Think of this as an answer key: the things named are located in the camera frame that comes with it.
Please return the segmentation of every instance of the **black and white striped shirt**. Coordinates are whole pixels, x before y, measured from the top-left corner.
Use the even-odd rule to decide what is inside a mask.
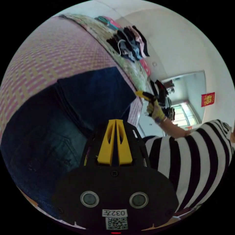
[[[169,178],[176,190],[178,212],[204,203],[218,186],[235,150],[231,131],[215,120],[184,138],[144,138],[151,167]]]

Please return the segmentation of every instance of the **red banner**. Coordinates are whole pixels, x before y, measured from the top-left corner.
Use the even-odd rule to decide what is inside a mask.
[[[201,95],[201,106],[212,105],[215,102],[215,93]]]

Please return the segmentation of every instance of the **screw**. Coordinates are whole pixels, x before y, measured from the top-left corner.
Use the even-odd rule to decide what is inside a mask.
[[[59,212],[60,214],[64,214],[64,210],[63,210],[62,208],[60,208],[60,207],[58,207],[58,212]]]
[[[112,177],[117,177],[118,176],[118,171],[116,171],[116,170],[111,171],[111,176]]]

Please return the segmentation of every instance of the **yellow work glove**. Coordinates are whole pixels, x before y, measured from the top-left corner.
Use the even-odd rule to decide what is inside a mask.
[[[149,103],[147,106],[147,112],[149,114],[152,114],[152,119],[156,123],[160,123],[161,121],[164,121],[166,119],[165,114],[163,113],[161,107],[158,104],[158,101],[156,100],[154,102],[154,106],[152,103]]]

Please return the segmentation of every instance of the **pink cloth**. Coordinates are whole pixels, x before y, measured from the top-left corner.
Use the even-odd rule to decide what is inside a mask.
[[[109,22],[110,22],[112,25],[116,26],[117,28],[121,28],[121,25],[119,25],[117,22],[115,22],[112,18],[107,17],[107,16],[102,16],[102,17],[104,17],[105,19],[109,20]]]
[[[141,52],[142,57],[143,57],[143,58],[147,58],[147,56],[146,56],[145,53],[144,53],[144,43],[143,43],[143,41],[142,41],[141,36],[140,36],[139,33],[138,33],[134,28],[132,28],[131,26],[127,26],[127,28],[135,35],[135,40],[140,43],[140,52]]]
[[[0,88],[0,142],[6,124],[31,96],[56,83],[90,70],[116,66],[136,91],[125,72],[103,46],[78,24],[53,17],[34,30],[13,56]],[[142,103],[136,98],[128,122],[137,126]]]
[[[149,77],[151,75],[151,70],[150,70],[149,66],[147,65],[146,61],[144,59],[141,59],[140,63],[142,65],[142,67],[144,68],[145,72],[147,73],[147,76]]]

